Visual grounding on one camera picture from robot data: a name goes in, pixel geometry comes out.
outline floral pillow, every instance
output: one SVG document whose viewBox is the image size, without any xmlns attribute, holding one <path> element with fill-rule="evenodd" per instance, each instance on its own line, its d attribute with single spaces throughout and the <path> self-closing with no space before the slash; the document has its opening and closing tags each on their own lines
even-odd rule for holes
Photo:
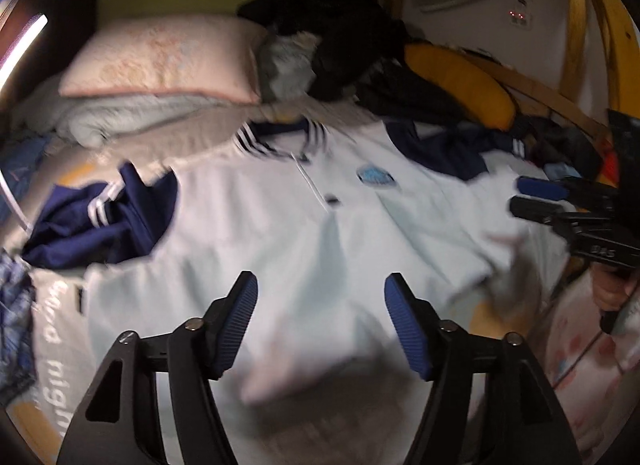
<svg viewBox="0 0 640 465">
<path fill-rule="evenodd" d="M 192 93 L 260 102 L 255 53 L 267 35 L 235 16 L 162 16 L 111 23 L 60 82 L 65 97 Z"/>
</svg>

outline shirt collar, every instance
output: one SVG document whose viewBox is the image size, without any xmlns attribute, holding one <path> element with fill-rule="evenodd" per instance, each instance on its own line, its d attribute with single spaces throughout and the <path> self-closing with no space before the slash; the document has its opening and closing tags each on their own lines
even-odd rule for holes
<svg viewBox="0 0 640 465">
<path fill-rule="evenodd" d="M 297 122 L 281 124 L 277 122 L 245 122 L 234 137 L 236 147 L 243 154 L 258 158 L 291 158 L 292 153 L 278 150 L 270 146 L 264 139 L 284 133 L 302 131 L 305 133 L 305 143 L 300 149 L 298 158 L 306 158 L 318 151 L 325 151 L 328 145 L 328 130 L 320 124 L 306 117 Z"/>
</svg>

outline hand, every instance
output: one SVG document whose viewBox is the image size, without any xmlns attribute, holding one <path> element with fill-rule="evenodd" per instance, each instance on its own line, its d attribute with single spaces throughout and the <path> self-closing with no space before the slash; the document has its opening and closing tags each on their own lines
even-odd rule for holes
<svg viewBox="0 0 640 465">
<path fill-rule="evenodd" d="M 618 311 L 635 291 L 640 281 L 640 270 L 635 270 L 628 279 L 614 274 L 615 268 L 601 263 L 591 264 L 593 301 L 602 311 Z"/>
</svg>

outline oval badge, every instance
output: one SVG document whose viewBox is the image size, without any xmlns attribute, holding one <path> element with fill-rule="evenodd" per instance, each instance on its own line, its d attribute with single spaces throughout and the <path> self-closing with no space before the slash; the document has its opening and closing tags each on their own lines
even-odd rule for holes
<svg viewBox="0 0 640 465">
<path fill-rule="evenodd" d="M 384 169 L 376 166 L 365 166 L 358 169 L 358 178 L 363 184 L 372 185 L 374 187 L 393 187 L 396 185 L 394 177 Z"/>
</svg>

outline metal bolt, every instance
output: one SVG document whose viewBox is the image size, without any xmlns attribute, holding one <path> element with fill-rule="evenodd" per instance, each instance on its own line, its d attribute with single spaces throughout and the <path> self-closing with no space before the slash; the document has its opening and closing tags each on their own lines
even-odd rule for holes
<svg viewBox="0 0 640 465">
<path fill-rule="evenodd" d="M 459 328 L 459 326 L 453 322 L 452 320 L 441 320 L 440 321 L 440 329 L 446 331 L 447 333 L 451 333 Z"/>
<path fill-rule="evenodd" d="M 118 342 L 121 344 L 129 344 L 129 342 L 131 342 L 131 339 L 133 339 L 133 337 L 135 337 L 136 332 L 134 331 L 127 331 L 127 333 L 123 333 L 122 337 L 120 337 L 118 339 Z"/>
<path fill-rule="evenodd" d="M 184 323 L 184 327 L 189 331 L 197 331 L 204 326 L 204 321 L 200 317 L 190 318 Z"/>
<path fill-rule="evenodd" d="M 521 335 L 512 331 L 511 333 L 507 334 L 507 342 L 512 346 L 520 346 L 520 344 L 522 344 L 524 340 L 522 339 Z"/>
</svg>

